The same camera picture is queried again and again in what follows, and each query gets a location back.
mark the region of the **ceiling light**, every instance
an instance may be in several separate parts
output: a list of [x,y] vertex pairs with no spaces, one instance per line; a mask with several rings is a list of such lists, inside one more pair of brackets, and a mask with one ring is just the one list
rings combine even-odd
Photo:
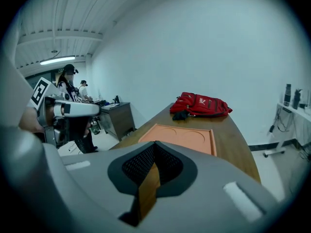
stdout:
[[48,64],[62,62],[62,61],[74,60],[75,58],[76,58],[75,56],[59,57],[59,58],[41,61],[40,65],[48,65]]

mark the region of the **black bottle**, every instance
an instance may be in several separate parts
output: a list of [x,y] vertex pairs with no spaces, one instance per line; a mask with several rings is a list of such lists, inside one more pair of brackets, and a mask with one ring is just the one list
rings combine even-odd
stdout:
[[292,85],[290,83],[288,83],[286,85],[286,91],[285,91],[285,96],[284,96],[284,105],[285,106],[289,106],[290,105],[290,101],[291,101],[291,87],[292,87]]
[[294,101],[293,101],[293,108],[297,110],[298,108],[298,104],[299,104],[299,101],[300,101],[300,92],[301,92],[301,89],[296,89],[295,91],[295,96],[294,96]]
[[119,96],[116,96],[116,97],[113,99],[113,101],[114,101],[115,103],[120,103]]

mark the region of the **white shirt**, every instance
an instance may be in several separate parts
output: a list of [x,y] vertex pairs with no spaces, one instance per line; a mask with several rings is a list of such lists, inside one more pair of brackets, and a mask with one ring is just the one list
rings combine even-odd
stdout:
[[69,94],[69,92],[67,91],[67,87],[66,87],[66,84],[65,82],[60,82],[58,84],[58,90],[60,90],[61,92],[64,92],[65,94],[68,94],[69,95],[69,101],[71,102],[76,102],[77,101],[77,95],[75,94],[75,92],[71,92]]
[[85,96],[87,96],[87,91],[86,91],[86,87],[85,86],[80,86],[79,87],[79,95],[84,98]]

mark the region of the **black cap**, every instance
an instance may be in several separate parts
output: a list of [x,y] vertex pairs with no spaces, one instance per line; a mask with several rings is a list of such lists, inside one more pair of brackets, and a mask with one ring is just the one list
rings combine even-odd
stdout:
[[67,71],[67,70],[72,70],[72,71],[74,71],[74,66],[73,66],[72,64],[65,65],[64,70],[65,70],[65,71]]
[[[81,80],[81,82],[80,83],[86,83],[86,81],[85,80]],[[86,86],[88,86],[87,84],[86,84]]]

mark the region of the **orange tray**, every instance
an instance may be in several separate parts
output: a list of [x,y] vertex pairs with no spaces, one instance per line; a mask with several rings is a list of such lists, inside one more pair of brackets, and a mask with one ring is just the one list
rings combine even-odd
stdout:
[[155,124],[138,142],[163,141],[217,156],[213,130]]

